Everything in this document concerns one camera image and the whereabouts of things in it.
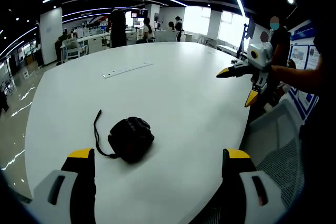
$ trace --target tiled floor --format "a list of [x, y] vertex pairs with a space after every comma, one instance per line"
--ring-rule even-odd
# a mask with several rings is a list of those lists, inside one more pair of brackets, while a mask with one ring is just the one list
[[0, 168], [8, 185], [17, 193], [32, 198], [25, 168], [25, 133], [36, 88], [47, 70], [56, 63], [37, 68], [33, 62], [20, 69], [12, 79], [13, 91], [7, 96], [9, 109], [0, 116]]

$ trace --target display board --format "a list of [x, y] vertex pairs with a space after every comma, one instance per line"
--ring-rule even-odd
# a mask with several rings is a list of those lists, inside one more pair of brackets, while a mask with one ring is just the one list
[[[320, 54], [314, 45], [294, 45], [291, 46], [289, 59], [292, 59], [297, 69], [316, 69]], [[312, 108], [318, 102], [318, 96], [305, 93], [295, 88], [289, 90], [289, 95], [298, 109], [302, 120], [306, 121]]]

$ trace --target white desk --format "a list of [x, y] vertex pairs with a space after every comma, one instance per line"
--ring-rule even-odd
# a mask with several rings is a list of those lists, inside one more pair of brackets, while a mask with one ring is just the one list
[[183, 33], [183, 35], [185, 36], [185, 41], [186, 42], [192, 42], [194, 35], [193, 34], [188, 34], [188, 33]]
[[[238, 148], [249, 108], [250, 76], [217, 79], [233, 57], [190, 42], [130, 45], [96, 52], [43, 75], [30, 108], [25, 162], [33, 191], [74, 150], [112, 153], [107, 136], [120, 120], [146, 120], [155, 140], [127, 165], [95, 151], [96, 223], [188, 223], [222, 182], [224, 148]], [[108, 79], [103, 73], [153, 65]]]
[[[131, 34], [131, 33], [134, 33], [134, 32], [133, 31], [126, 31], [126, 34]], [[77, 42], [80, 43], [80, 42], [83, 42], [83, 41], [86, 41], [86, 40], [89, 40], [89, 39], [95, 39], [95, 38], [110, 36], [110, 35], [111, 35], [111, 33], [95, 34], [95, 35], [79, 38], [79, 39], [77, 39]]]
[[231, 47], [224, 46], [224, 45], [217, 45], [217, 48], [219, 48], [223, 52], [225, 52], [225, 53], [227, 53], [229, 55], [232, 55], [234, 57], [236, 57], [236, 55], [237, 55], [237, 50], [233, 49]]

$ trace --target black bag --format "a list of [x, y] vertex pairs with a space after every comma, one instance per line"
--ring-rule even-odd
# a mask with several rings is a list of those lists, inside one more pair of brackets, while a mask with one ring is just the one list
[[93, 123], [97, 151], [107, 157], [120, 157], [128, 163], [139, 161], [154, 140], [150, 125], [145, 120], [136, 117], [121, 120], [110, 130], [108, 136], [114, 154], [105, 154], [99, 147], [99, 134], [96, 128], [100, 115], [101, 110]]

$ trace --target office desk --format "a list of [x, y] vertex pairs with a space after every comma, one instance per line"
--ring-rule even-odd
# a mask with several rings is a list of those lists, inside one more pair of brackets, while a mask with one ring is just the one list
[[103, 34], [95, 34], [95, 35], [91, 35], [91, 36], [87, 36], [87, 37], [82, 37], [77, 39], [77, 43], [89, 40], [89, 39], [95, 39], [95, 38], [99, 38], [99, 37], [104, 37], [104, 36], [109, 36], [111, 33], [103, 33]]
[[194, 35], [193, 34], [188, 34], [188, 33], [183, 33], [183, 35], [185, 36], [185, 42], [192, 42]]
[[[233, 49], [231, 47], [228, 47], [228, 46], [224, 46], [224, 45], [217, 45], [217, 48], [219, 48], [221, 51], [229, 54], [229, 55], [232, 55], [234, 57], [236, 57], [237, 55], [237, 50], [236, 49]], [[247, 52], [244, 52], [243, 55], [245, 57], [247, 57]]]
[[[217, 79], [233, 57], [190, 42], [138, 44], [74, 59], [44, 73], [30, 108], [25, 162], [31, 192], [67, 156], [101, 148], [120, 120], [146, 120], [155, 140], [128, 165], [95, 151], [96, 223], [188, 223], [221, 182], [224, 148], [239, 148], [249, 108], [250, 76]], [[108, 79], [102, 74], [151, 66]]]

